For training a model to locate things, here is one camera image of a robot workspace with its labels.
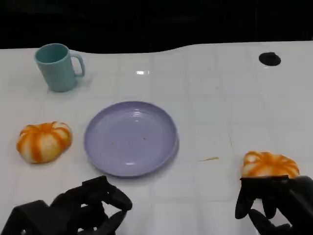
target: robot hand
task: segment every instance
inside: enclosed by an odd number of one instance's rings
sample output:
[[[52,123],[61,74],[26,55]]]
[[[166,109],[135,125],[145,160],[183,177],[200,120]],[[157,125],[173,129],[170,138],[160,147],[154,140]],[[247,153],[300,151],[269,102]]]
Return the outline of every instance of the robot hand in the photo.
[[[308,176],[289,179],[288,176],[241,178],[235,217],[249,215],[260,235],[304,235],[312,233],[313,180]],[[261,199],[265,216],[251,209],[255,199]],[[276,209],[290,222],[274,226],[269,219]]]

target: mug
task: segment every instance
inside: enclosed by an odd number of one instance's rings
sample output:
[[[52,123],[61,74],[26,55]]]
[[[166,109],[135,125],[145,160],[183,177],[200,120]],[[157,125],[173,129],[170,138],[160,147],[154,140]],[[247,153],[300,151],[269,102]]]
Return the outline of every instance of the mug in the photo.
[[[82,68],[81,74],[75,73],[71,57],[78,59]],[[39,48],[35,53],[35,61],[49,89],[54,92],[73,89],[77,84],[77,78],[85,75],[83,58],[79,54],[71,54],[63,44],[52,43]]]

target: white table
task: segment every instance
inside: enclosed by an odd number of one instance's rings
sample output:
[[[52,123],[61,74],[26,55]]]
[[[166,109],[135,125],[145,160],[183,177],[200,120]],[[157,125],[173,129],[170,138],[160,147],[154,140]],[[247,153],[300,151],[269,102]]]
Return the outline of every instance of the white table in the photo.
[[[262,65],[258,56],[267,51],[282,63]],[[234,217],[242,158],[249,150],[290,156],[302,174],[313,177],[311,42],[81,53],[87,75],[63,94],[47,90],[34,52],[0,50],[1,228],[14,206],[36,199],[51,203],[59,193],[101,174],[87,161],[83,133],[98,111],[123,100],[164,108],[178,126],[180,150],[155,174],[109,177],[134,202],[117,235],[256,234],[248,218]],[[19,131],[55,120],[72,128],[71,148],[51,164],[28,165],[15,150]],[[215,156],[219,160],[199,162]],[[274,222],[285,219],[277,215]]]

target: plate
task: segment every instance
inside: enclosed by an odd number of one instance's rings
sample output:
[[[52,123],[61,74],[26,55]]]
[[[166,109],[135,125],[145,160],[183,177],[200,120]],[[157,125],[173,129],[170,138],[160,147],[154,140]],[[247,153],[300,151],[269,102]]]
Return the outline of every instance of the plate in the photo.
[[[99,170],[114,176],[150,173],[178,151],[179,139],[172,118],[160,107],[145,102],[122,102],[99,112],[89,123],[85,151]]]

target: orange and white pumpkin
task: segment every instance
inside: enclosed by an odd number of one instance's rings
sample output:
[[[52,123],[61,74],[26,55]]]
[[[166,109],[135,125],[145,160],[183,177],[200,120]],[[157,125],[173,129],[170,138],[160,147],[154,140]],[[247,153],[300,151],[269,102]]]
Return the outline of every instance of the orange and white pumpkin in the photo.
[[[248,152],[244,157],[242,177],[288,175],[294,178],[299,175],[295,161],[269,152]]]
[[[72,132],[63,122],[25,126],[16,149],[29,163],[46,163],[56,159],[72,143]]]

